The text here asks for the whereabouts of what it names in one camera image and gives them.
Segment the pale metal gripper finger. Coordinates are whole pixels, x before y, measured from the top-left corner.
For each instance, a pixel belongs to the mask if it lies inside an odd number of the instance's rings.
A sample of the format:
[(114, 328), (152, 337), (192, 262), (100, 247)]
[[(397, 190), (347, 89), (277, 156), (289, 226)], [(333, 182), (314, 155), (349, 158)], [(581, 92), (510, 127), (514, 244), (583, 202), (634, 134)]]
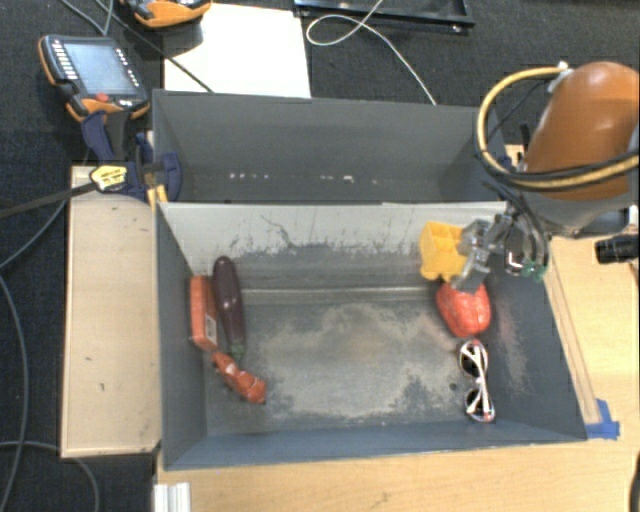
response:
[(452, 278), (452, 288), (463, 293), (476, 293), (491, 272), (488, 264), (489, 257), (489, 251), (482, 248), (473, 249), (461, 273)]
[(482, 260), (484, 258), (484, 221), (474, 220), (461, 231), (457, 252), (467, 259)]

